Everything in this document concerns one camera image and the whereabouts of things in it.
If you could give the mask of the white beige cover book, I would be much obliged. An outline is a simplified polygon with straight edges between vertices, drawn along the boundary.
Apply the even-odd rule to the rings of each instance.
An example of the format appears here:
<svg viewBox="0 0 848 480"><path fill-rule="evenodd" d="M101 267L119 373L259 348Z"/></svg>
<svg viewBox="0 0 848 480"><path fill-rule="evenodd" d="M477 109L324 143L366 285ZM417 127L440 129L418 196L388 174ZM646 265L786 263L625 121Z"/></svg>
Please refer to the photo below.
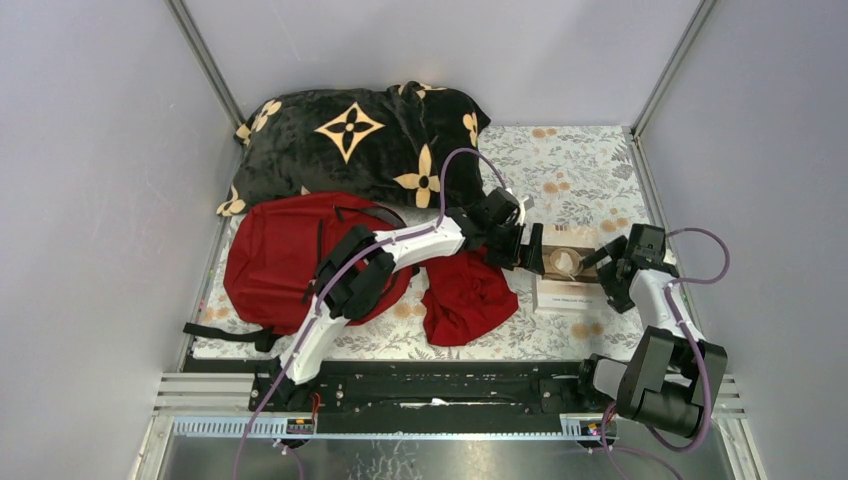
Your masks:
<svg viewBox="0 0 848 480"><path fill-rule="evenodd" d="M546 224L541 246L544 273L533 282L535 313L583 313L607 306L596 269L581 264L600 246L596 228Z"/></svg>

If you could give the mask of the black floral plush blanket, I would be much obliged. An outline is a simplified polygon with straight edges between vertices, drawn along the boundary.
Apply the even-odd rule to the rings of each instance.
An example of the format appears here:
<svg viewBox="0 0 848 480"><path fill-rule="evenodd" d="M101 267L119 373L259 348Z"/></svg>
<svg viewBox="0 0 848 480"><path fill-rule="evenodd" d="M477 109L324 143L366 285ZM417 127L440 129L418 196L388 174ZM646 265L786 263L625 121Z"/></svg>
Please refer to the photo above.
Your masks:
<svg viewBox="0 0 848 480"><path fill-rule="evenodd" d="M278 95L236 129L242 159L216 213L321 192L418 209L466 206L485 195L475 152L490 124L467 93L417 81Z"/></svg>

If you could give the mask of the red student backpack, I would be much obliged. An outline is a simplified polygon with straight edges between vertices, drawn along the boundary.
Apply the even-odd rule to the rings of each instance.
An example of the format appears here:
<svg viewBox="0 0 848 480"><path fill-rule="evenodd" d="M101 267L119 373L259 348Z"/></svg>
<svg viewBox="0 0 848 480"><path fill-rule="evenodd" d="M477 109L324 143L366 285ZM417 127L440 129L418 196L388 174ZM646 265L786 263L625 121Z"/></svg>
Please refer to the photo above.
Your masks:
<svg viewBox="0 0 848 480"><path fill-rule="evenodd" d="M298 331L310 305L316 268L356 225L372 231L406 223L394 210L343 192L311 193L263 202L241 222L226 261L223 287L252 333L187 323L200 338L252 345L268 353Z"/></svg>

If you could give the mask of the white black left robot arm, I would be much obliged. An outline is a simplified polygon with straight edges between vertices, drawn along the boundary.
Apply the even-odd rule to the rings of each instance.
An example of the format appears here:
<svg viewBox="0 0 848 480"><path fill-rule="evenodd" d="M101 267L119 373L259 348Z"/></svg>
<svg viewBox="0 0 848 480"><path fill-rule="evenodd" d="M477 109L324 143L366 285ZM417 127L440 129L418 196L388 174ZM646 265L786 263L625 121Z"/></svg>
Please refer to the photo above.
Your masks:
<svg viewBox="0 0 848 480"><path fill-rule="evenodd" d="M382 290L397 272L425 261L485 248L485 261L507 270L545 272L544 226L528 223L530 202L497 187L469 207L441 207L426 223L373 231L357 225L319 263L315 291L304 321L269 388L288 411L304 407L327 350L345 326L378 305Z"/></svg>

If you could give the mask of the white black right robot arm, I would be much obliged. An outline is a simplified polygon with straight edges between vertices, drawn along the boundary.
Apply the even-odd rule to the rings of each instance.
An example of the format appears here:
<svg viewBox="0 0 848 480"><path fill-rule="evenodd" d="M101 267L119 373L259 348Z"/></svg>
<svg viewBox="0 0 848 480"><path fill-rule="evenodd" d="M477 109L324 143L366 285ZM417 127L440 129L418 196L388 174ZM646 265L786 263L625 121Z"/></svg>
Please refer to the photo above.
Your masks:
<svg viewBox="0 0 848 480"><path fill-rule="evenodd" d="M635 224L582 260L596 268L608 305L618 313L636 310L644 332L628 361L599 354L584 360L573 396L589 412L612 401L621 417L656 438L686 438L683 449L691 451L709 430L728 355L705 339L683 306L679 287L687 280L671 259L670 236Z"/></svg>

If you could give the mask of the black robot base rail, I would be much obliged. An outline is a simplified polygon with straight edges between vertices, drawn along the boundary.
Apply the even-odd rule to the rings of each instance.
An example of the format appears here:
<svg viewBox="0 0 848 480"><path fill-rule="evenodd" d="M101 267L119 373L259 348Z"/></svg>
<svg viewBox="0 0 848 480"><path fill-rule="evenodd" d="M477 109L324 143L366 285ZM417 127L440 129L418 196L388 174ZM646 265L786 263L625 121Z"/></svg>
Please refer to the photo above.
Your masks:
<svg viewBox="0 0 848 480"><path fill-rule="evenodd" d="M303 413L320 434L560 434L563 418L599 417L608 397L580 363L326 361L303 385L254 373L248 408Z"/></svg>

